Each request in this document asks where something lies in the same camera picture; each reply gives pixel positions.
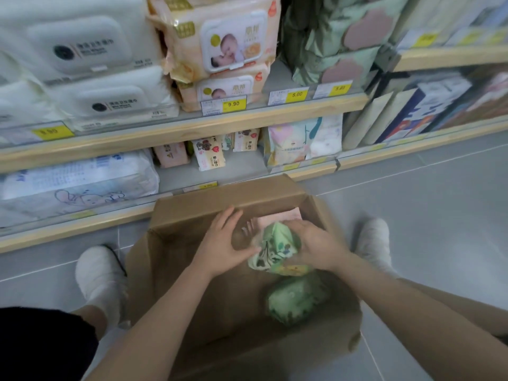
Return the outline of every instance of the cartoon rabbit drawing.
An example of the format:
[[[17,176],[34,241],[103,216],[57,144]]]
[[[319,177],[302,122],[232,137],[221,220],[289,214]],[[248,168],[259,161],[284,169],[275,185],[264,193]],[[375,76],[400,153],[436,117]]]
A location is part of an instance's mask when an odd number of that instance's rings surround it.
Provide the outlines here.
[[[93,207],[107,203],[114,203],[125,198],[122,192],[109,192],[106,195],[98,195],[85,190],[82,194],[71,194],[67,190],[58,190],[55,192],[55,198],[62,203],[71,206]]]

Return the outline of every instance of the black shorts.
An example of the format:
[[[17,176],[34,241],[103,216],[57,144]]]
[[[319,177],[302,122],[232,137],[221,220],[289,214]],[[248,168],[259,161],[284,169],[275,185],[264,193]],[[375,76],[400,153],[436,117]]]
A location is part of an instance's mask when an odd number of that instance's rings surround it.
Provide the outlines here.
[[[0,308],[0,378],[79,381],[97,351],[95,329],[59,310]]]

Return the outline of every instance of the brown box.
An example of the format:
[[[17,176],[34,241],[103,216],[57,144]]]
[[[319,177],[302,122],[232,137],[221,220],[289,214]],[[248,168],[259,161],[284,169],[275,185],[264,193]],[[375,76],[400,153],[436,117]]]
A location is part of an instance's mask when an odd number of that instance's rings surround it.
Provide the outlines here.
[[[233,233],[236,249],[248,244],[241,231],[247,220],[295,207],[300,208],[304,219],[342,238],[324,202],[308,195],[287,175],[160,199],[149,231],[132,247],[126,259],[133,324],[191,263],[213,217],[228,205],[244,211]],[[310,337],[330,338],[329,342],[303,348],[307,357],[314,355],[322,362],[354,350],[360,339],[359,300],[348,286],[327,274],[320,272],[335,293],[332,300],[318,308],[308,321],[293,328],[286,328],[266,313],[266,295],[284,277],[252,270],[245,262],[215,278],[187,329],[171,378],[183,378],[214,365],[231,363],[243,353],[269,346],[273,349],[282,341],[300,340],[301,346],[301,340],[310,344]],[[286,357],[295,360],[298,356],[292,353]]]

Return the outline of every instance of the gray tiled floor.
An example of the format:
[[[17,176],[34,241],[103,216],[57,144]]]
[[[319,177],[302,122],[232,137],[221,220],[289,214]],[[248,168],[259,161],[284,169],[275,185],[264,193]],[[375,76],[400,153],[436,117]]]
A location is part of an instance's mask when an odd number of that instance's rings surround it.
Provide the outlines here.
[[[508,308],[508,132],[339,171],[302,182],[332,209],[353,243],[359,221],[386,219],[394,267],[405,277]],[[0,307],[70,311],[80,253],[106,243],[124,256],[145,220],[0,255]],[[363,306],[359,350],[294,380],[429,380],[381,320]],[[121,336],[101,342],[98,356]]]

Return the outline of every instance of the white shoe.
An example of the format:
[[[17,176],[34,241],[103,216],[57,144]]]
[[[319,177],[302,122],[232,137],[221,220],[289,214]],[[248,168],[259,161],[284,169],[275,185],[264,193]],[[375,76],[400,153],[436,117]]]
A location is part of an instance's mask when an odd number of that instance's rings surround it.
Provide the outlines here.
[[[105,246],[87,249],[76,264],[76,282],[86,304],[104,312],[106,331],[125,322],[127,277],[113,250]]]
[[[356,254],[392,277],[400,277],[392,267],[390,231],[383,219],[373,218],[363,225]]]

